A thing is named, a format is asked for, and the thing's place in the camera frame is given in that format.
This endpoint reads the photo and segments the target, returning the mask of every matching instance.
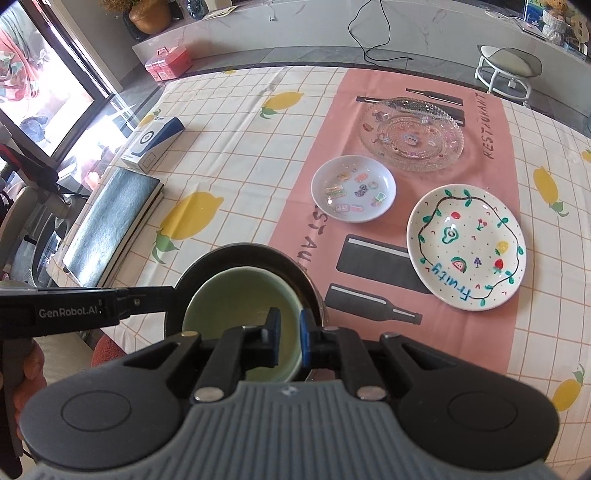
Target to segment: pink box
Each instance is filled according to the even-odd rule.
[[[162,82],[180,77],[192,65],[193,62],[185,47],[174,47],[171,50],[164,47],[159,49],[145,66],[154,80]]]

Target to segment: clear glass plate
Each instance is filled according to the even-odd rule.
[[[464,149],[457,123],[431,103],[393,98],[370,105],[359,136],[377,159],[409,171],[433,171],[454,163]]]

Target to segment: small white dish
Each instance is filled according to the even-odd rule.
[[[344,155],[323,164],[310,186],[312,198],[326,215],[364,223],[386,213],[396,198],[392,173],[379,161]]]

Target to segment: stool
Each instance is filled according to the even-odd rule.
[[[527,79],[537,77],[542,73],[540,59],[517,48],[478,45],[478,49],[480,50],[480,62],[474,77],[488,87],[489,93],[495,92],[526,105],[531,94],[531,85]],[[504,89],[501,89],[503,84],[499,82],[500,77],[509,80]]]

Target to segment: book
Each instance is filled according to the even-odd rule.
[[[107,287],[162,198],[159,179],[116,167],[64,256],[81,287]]]

